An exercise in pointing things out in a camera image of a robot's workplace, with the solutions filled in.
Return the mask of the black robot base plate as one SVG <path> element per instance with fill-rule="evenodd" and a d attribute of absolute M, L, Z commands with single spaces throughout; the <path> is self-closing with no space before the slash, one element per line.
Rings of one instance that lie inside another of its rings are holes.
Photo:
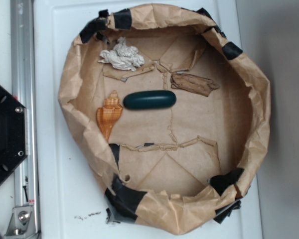
<path fill-rule="evenodd" d="M 0 186 L 26 157 L 25 107 L 0 85 Z"/>

